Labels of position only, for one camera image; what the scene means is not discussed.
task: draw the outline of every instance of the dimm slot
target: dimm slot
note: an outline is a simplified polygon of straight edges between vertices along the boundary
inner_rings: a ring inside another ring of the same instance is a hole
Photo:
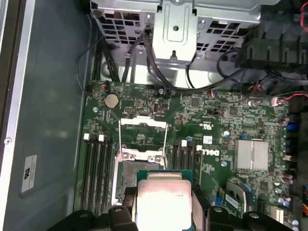
[[[110,166],[112,160],[112,145],[113,139],[110,138],[109,141],[106,141],[106,152],[105,152],[105,167],[104,167],[104,180],[103,180],[103,202],[102,202],[102,210],[107,206],[107,196],[109,192],[109,179],[110,179]]]

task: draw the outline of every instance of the metal bracket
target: metal bracket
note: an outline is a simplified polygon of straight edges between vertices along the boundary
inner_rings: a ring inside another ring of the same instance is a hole
[[[196,51],[198,17],[192,0],[163,0],[155,14],[153,50],[158,60],[189,64]]]

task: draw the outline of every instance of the screw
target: screw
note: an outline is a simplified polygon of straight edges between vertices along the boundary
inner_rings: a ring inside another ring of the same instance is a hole
[[[249,214],[249,216],[251,216],[254,219],[258,219],[259,218],[259,215],[257,213],[251,213],[251,214]]]
[[[223,160],[220,164],[221,164],[221,166],[223,166],[223,167],[226,167],[226,166],[227,166],[227,162],[224,161],[224,160]]]
[[[6,138],[6,139],[4,140],[4,144],[6,144],[6,145],[10,144],[11,142],[12,142],[12,139],[11,139],[11,138]]]
[[[123,154],[123,159],[127,160],[128,159],[128,154]]]
[[[222,209],[219,208],[219,207],[215,207],[215,208],[214,208],[214,211],[217,212],[217,213],[221,213],[221,212],[222,212]]]
[[[157,156],[157,157],[155,157],[155,159],[154,159],[154,160],[155,160],[155,162],[159,163],[161,159],[160,159],[160,157],[159,157],[159,156]]]

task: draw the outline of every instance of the heatsink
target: heatsink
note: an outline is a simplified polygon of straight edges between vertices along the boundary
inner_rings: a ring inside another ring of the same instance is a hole
[[[264,141],[235,141],[234,169],[267,171],[269,143]]]

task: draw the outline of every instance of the integrated circuit chip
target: integrated circuit chip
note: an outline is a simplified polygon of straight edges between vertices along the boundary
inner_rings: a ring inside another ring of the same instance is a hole
[[[199,106],[200,106],[200,100],[196,98],[192,98],[191,107],[199,107]]]
[[[229,114],[232,116],[236,116],[237,115],[237,108],[236,107],[230,107],[230,112]]]
[[[261,189],[262,191],[268,190],[268,189],[269,189],[269,183],[266,182],[266,181],[261,181],[261,182],[260,182],[260,189]]]

